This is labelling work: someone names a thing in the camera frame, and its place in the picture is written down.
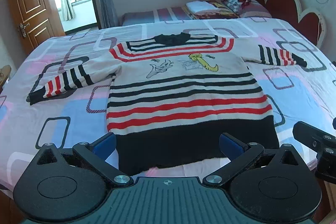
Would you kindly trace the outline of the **brown wooden door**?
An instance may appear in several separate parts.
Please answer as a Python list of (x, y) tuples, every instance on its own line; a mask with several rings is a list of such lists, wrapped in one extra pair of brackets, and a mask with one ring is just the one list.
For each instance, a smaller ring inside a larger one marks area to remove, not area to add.
[(55, 0), (8, 0), (26, 54), (52, 37), (64, 36)]

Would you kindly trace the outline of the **striped knit sweater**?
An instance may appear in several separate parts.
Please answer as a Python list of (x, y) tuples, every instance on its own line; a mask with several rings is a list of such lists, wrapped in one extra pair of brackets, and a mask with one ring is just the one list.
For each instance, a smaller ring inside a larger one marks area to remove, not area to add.
[(118, 168), (130, 176), (219, 158), (219, 137), (277, 149), (272, 106), (248, 63), (307, 62), (280, 48), (208, 34), (120, 42), (31, 92), (35, 104), (110, 78), (107, 130)]

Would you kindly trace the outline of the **red white headboard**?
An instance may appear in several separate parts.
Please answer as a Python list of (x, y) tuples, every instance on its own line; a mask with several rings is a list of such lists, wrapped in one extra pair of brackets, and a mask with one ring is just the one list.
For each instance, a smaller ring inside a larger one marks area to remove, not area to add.
[(324, 16), (315, 8), (303, 9), (300, 0), (256, 0), (273, 18), (290, 23), (317, 48), (321, 48), (327, 34)]

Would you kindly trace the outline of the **striped far bed mattress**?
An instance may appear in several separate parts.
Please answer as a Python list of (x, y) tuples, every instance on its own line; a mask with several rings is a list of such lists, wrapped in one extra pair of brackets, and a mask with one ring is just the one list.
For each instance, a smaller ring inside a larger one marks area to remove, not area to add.
[(193, 20), (188, 9), (183, 6), (161, 8), (145, 12), (128, 12), (122, 16), (121, 25), (130, 26), (135, 24)]

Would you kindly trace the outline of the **striped maroon pillow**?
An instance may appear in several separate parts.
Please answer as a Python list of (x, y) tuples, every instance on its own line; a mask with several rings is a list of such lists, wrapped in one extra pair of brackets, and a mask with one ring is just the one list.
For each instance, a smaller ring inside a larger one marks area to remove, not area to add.
[(246, 6), (240, 6), (238, 10), (240, 18), (262, 17), (272, 18), (269, 11), (256, 0), (251, 0)]

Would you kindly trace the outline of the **wooden side table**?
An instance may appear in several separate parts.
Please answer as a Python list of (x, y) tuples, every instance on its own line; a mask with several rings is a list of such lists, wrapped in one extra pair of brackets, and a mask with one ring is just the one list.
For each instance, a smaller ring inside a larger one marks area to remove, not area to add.
[(5, 65), (0, 69), (0, 93), (3, 90), (3, 86), (6, 83), (6, 81), (9, 79), (11, 73), (11, 66)]

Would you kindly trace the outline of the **folded red yellow blanket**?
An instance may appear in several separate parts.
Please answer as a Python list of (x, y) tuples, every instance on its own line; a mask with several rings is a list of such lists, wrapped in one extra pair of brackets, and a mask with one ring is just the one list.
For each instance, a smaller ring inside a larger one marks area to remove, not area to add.
[(193, 1), (183, 6), (193, 19), (236, 19), (235, 14), (226, 5), (217, 1)]

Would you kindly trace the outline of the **patterned pink bed sheet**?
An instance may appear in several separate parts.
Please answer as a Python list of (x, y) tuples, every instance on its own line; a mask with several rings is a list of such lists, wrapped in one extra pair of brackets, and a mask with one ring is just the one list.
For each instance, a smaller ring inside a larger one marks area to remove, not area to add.
[[(290, 51), (307, 62), (274, 66), (249, 62), (248, 68), (272, 106), (279, 146), (294, 145), (308, 164), (315, 153), (294, 140), (295, 123), (304, 121), (335, 134), (335, 65), (288, 22), (273, 18), (186, 20), (136, 24), (87, 34), (50, 38), (23, 62), (1, 94), (1, 186), (13, 190), (29, 162), (45, 143), (70, 148), (108, 133), (106, 107), (111, 79), (30, 104), (29, 94), (57, 75), (107, 53), (120, 42), (158, 35), (208, 34), (239, 38)], [(226, 163), (219, 158), (153, 167), (143, 176), (198, 176)]]

